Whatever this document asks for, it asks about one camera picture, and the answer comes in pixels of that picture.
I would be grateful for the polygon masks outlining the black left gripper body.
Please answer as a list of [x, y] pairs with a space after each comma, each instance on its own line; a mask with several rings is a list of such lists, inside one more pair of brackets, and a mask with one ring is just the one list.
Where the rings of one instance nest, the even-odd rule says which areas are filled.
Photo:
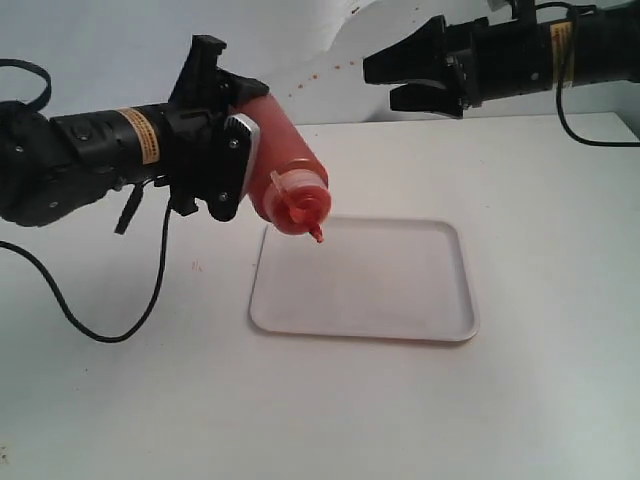
[[229, 83], [247, 78], [218, 66], [226, 43], [211, 35], [192, 37], [187, 58], [167, 104], [169, 153], [163, 156], [170, 203], [182, 216], [198, 210], [203, 199], [207, 158], [227, 114]]

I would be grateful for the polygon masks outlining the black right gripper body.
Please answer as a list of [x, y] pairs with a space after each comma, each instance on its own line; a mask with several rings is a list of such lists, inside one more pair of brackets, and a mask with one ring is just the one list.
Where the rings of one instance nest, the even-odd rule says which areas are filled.
[[442, 23], [445, 84], [439, 113], [460, 118], [491, 100], [547, 91], [553, 80], [550, 28], [510, 21], [491, 25], [486, 17]]

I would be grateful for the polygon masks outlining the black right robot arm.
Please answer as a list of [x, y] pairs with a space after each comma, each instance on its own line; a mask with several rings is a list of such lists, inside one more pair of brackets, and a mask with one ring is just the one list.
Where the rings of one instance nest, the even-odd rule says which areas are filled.
[[639, 4], [576, 5], [541, 23], [540, 5], [512, 1], [511, 20], [450, 24], [430, 18], [403, 40], [363, 61], [370, 85], [389, 85], [390, 108], [459, 119], [486, 101], [565, 86], [639, 80]]

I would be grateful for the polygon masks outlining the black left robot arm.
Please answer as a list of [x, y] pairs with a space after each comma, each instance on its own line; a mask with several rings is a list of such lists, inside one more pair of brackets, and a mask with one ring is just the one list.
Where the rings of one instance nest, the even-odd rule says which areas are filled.
[[232, 220], [245, 195], [260, 129], [238, 108], [269, 88], [218, 65], [226, 47], [195, 35], [165, 103], [47, 118], [52, 86], [34, 100], [1, 104], [1, 217], [24, 227], [49, 225], [134, 188], [116, 231], [135, 214], [146, 183], [170, 190], [169, 206], [188, 216], [206, 203]]

